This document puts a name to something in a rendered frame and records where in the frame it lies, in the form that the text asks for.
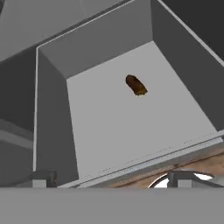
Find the white round object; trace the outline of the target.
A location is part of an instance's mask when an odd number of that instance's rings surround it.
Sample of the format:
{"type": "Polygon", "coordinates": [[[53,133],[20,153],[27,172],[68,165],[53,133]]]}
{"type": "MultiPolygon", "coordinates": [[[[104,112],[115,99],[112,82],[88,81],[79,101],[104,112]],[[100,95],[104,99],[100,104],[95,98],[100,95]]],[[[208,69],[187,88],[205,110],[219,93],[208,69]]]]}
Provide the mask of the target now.
{"type": "MultiPolygon", "coordinates": [[[[213,179],[214,175],[206,174],[203,172],[195,172],[194,175],[201,180],[213,179]]],[[[150,185],[149,188],[166,188],[169,182],[168,174],[164,174],[159,178],[155,179],[150,185]]]]}

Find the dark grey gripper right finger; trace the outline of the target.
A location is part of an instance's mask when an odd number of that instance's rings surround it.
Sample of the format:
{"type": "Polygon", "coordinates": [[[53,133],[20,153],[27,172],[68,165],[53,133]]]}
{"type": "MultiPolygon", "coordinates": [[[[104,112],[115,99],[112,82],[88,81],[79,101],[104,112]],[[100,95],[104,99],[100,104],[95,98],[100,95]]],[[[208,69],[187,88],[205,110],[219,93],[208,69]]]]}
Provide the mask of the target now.
{"type": "Polygon", "coordinates": [[[202,171],[169,171],[167,178],[168,188],[224,188],[224,185],[213,182],[213,174],[202,171]]]}

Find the brown food item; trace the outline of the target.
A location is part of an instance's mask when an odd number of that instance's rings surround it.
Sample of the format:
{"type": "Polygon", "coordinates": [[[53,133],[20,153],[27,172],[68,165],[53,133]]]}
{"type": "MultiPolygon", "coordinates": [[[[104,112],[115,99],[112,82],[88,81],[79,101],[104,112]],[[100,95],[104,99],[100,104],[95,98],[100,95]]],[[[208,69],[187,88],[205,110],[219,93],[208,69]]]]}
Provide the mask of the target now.
{"type": "Polygon", "coordinates": [[[144,84],[135,75],[128,74],[125,78],[125,82],[137,96],[148,93],[144,84]]]}

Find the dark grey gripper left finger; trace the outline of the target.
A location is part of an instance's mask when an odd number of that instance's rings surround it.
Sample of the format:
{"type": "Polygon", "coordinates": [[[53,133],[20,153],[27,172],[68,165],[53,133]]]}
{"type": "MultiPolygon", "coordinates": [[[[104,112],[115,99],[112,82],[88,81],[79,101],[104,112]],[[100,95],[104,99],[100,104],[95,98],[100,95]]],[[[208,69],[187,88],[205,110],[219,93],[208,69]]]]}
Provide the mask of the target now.
{"type": "Polygon", "coordinates": [[[34,171],[28,177],[19,181],[19,184],[31,183],[34,188],[55,188],[57,186],[56,171],[34,171]]]}

